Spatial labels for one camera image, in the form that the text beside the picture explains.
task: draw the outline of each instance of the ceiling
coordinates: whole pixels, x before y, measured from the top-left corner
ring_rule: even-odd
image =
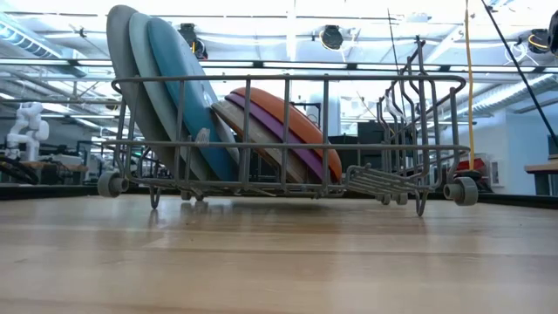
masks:
[[[535,28],[547,28],[555,4],[549,1],[492,0],[494,18],[500,24],[505,38],[515,43],[521,35]],[[425,62],[436,65],[466,65],[466,50],[462,21],[464,2],[447,0],[389,1],[389,7],[370,0],[289,0],[256,1],[205,0],[203,5],[186,5],[183,2],[158,1],[21,1],[4,0],[0,11],[23,28],[37,33],[49,44],[73,49],[81,58],[109,58],[106,44],[106,14],[115,4],[128,4],[144,13],[161,16],[174,26],[194,23],[198,37],[204,42],[209,59],[213,60],[278,60],[303,62],[354,62],[354,63],[402,63],[416,50],[416,36],[426,41]],[[475,65],[504,65],[508,58],[504,47],[492,26],[480,1],[472,1],[470,35],[472,60]],[[326,24],[339,25],[344,34],[340,51],[324,49],[319,40],[320,31]],[[523,65],[558,65],[558,59],[550,54],[521,54]],[[0,40],[0,57],[31,58],[30,53]],[[19,71],[33,77],[57,77],[44,67],[19,67]],[[105,76],[102,82],[79,82],[78,92],[83,99],[118,99],[110,87],[111,68],[86,69],[88,76]],[[227,69],[207,70],[207,74],[280,74],[281,70]],[[306,71],[289,71],[303,73]],[[475,78],[487,80],[484,75]],[[507,79],[518,80],[516,75]],[[11,96],[29,96],[32,84],[17,80],[18,88]],[[73,82],[48,80],[48,84],[66,92],[73,92]],[[475,83],[479,91],[492,83]],[[220,96],[236,87],[234,82],[214,83]],[[292,99],[308,99],[307,86],[303,82],[292,87]],[[282,96],[282,82],[255,82]],[[350,83],[338,88],[339,96],[346,99],[365,97],[372,104],[381,96],[387,82]],[[444,90],[449,85],[442,85]],[[549,97],[558,96],[552,92]],[[82,112],[102,114],[104,106],[73,106]],[[114,121],[105,121],[113,125]]]

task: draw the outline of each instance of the stack of plates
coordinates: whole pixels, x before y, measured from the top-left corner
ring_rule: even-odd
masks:
[[[125,5],[109,12],[107,39],[112,65],[118,79],[141,77],[184,77],[205,75],[186,40],[168,22],[138,13]],[[184,140],[209,132],[211,142],[234,142],[231,129],[243,136],[245,90],[232,91],[218,101],[208,81],[186,81],[183,103],[177,81],[121,84],[122,95],[146,140]],[[248,139],[255,143],[281,143],[283,100],[252,88],[250,93]],[[182,132],[178,134],[177,107],[183,106]],[[322,132],[293,106],[289,114],[288,143],[322,143]],[[192,149],[191,171],[200,180],[236,181],[239,153],[236,148],[203,147]],[[175,174],[174,149],[155,148],[154,152],[173,175],[183,174],[185,150],[181,151],[179,171]],[[265,161],[279,166],[281,149],[256,149]],[[331,181],[341,180],[341,161],[329,150]],[[321,149],[289,150],[288,180],[297,183],[323,179]]]

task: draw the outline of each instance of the wire dish rack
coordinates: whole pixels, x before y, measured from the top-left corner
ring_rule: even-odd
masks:
[[[195,137],[188,136],[186,139],[177,141],[154,141],[154,140],[133,140],[136,110],[138,106],[130,106],[130,118],[127,122],[128,135],[124,137],[123,129],[126,124],[126,102],[122,100],[120,106],[119,127],[116,140],[107,140],[102,145],[114,145],[115,156],[120,156],[124,152],[124,160],[115,158],[118,163],[118,172],[104,173],[99,178],[99,193],[106,197],[116,197],[128,188],[128,182],[143,184],[150,187],[150,200],[153,208],[159,204],[160,192],[163,188],[178,188],[181,191],[182,199],[189,200],[195,196],[196,200],[203,200],[207,195],[234,194],[248,195],[259,194],[269,196],[298,196],[298,197],[340,197],[345,191],[374,195],[378,201],[387,205],[394,200],[399,205],[407,203],[408,194],[414,194],[416,200],[416,211],[422,215],[428,194],[438,188],[442,182],[442,161],[453,160],[453,166],[447,173],[447,184],[444,186],[444,194],[447,199],[454,200],[459,205],[473,205],[478,199],[478,190],[474,181],[467,177],[453,178],[459,158],[462,154],[469,152],[469,147],[459,144],[456,93],[462,90],[466,81],[460,76],[437,75],[428,76],[423,66],[422,47],[424,41],[417,41],[417,50],[407,58],[407,63],[397,75],[233,75],[233,76],[187,76],[187,77],[156,77],[156,78],[120,78],[112,82],[112,87],[120,92],[117,85],[130,86],[132,84],[144,84],[146,82],[179,82],[180,90],[184,91],[185,82],[191,80],[241,80],[245,82],[246,95],[244,105],[244,136],[242,142],[208,142],[204,140],[204,134],[196,134]],[[418,57],[418,64],[412,65],[413,59]],[[418,67],[418,74],[412,72],[413,68]],[[254,143],[248,142],[248,130],[250,128],[250,86],[255,80],[281,80],[284,82],[284,129],[289,130],[289,110],[293,110],[289,105],[290,82],[298,80],[312,80],[323,82],[323,141],[322,143],[288,143],[287,132],[283,132],[282,143]],[[384,129],[384,141],[381,144],[330,144],[328,142],[328,114],[329,114],[329,90],[331,81],[388,81],[391,85],[385,91],[384,97],[378,100],[377,123]],[[454,82],[455,87],[449,88],[444,97],[438,99],[436,83]],[[408,82],[412,92],[418,94],[418,105],[415,110],[412,97],[405,91],[404,82]],[[430,85],[430,97],[432,106],[426,107],[425,82]],[[403,99],[411,105],[411,117],[397,115],[399,109],[396,101],[394,87],[399,85]],[[453,132],[453,143],[451,145],[440,144],[439,117],[437,107],[449,101],[451,108],[451,124]],[[184,92],[180,94],[180,104],[185,104]],[[178,130],[176,139],[180,139],[181,128],[183,126],[184,106],[179,106],[177,115]],[[390,126],[384,116],[383,106],[389,106],[393,123]],[[434,143],[429,143],[427,125],[433,124]],[[418,130],[421,132],[421,142],[418,143]],[[407,143],[405,135],[411,135],[411,143]],[[149,147],[140,157],[138,164],[142,164],[142,159],[146,158],[150,149],[154,147],[173,147],[174,148],[174,178],[173,179],[154,179],[142,178],[141,171],[135,175],[131,171],[131,154],[133,147]],[[194,149],[202,147],[236,147],[241,152],[239,165],[238,181],[200,181],[190,178],[191,154]],[[282,162],[279,164],[275,182],[255,182],[249,179],[250,169],[250,150],[276,148],[282,152]],[[292,149],[322,149],[322,180],[321,183],[291,183],[287,180],[286,167],[287,152]],[[186,167],[179,169],[180,150],[186,150]],[[349,166],[340,182],[331,182],[328,150],[355,150],[360,156],[361,151],[380,151],[382,167],[373,169],[370,164]],[[449,152],[446,157],[441,157],[442,152]],[[419,162],[419,153],[422,154],[422,161]],[[426,178],[431,171],[431,167],[436,167],[438,179],[427,184]]]

